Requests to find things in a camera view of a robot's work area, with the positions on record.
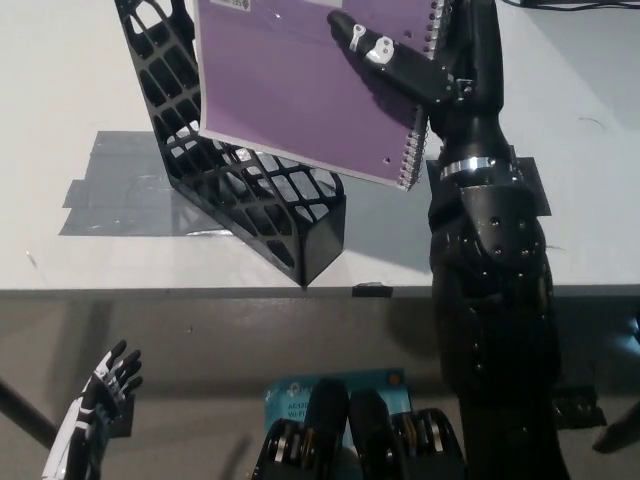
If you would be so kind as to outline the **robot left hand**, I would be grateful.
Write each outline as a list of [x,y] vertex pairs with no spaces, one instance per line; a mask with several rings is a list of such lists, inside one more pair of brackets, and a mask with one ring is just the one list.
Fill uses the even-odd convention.
[[112,347],[69,405],[42,470],[43,479],[102,477],[112,426],[143,383],[141,351],[124,356],[126,348],[124,339]]

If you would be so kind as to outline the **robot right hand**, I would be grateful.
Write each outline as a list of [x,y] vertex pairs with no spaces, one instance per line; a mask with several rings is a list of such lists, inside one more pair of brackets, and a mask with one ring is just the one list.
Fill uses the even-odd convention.
[[331,11],[327,22],[336,43],[366,71],[422,107],[443,143],[442,178],[510,167],[499,122],[504,75],[495,2],[433,2],[419,50],[342,10]]

